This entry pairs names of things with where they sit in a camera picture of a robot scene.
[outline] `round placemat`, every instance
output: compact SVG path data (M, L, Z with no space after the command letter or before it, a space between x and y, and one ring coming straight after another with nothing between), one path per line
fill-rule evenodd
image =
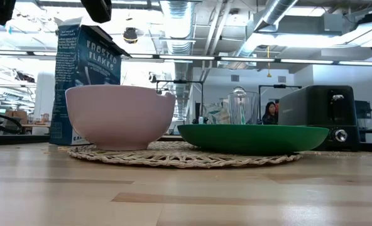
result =
M238 156L201 151L182 141L153 142L147 150L103 151L95 145L68 148L72 157L111 164L175 168L243 168L268 166L296 161L300 154L283 156Z

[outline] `plate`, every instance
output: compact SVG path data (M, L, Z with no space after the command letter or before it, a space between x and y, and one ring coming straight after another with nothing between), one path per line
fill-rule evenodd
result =
M182 125L178 130L185 141L208 151L255 156L308 151L329 133L319 127L230 124Z

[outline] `woman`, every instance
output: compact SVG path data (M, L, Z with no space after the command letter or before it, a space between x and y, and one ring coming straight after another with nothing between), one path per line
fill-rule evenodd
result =
M274 102L269 102L266 105L266 113L263 115L264 125L277 125L278 124L278 114L276 113L276 107Z

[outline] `glass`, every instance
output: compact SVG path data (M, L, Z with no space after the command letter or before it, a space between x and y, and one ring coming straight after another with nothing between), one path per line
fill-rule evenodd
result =
M228 95L231 124L256 125L259 109L259 94L235 89Z

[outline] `wooden table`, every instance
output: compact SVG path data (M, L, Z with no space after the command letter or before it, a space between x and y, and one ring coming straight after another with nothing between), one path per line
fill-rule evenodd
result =
M0 225L372 226L372 153L187 170L81 161L47 143L0 146Z

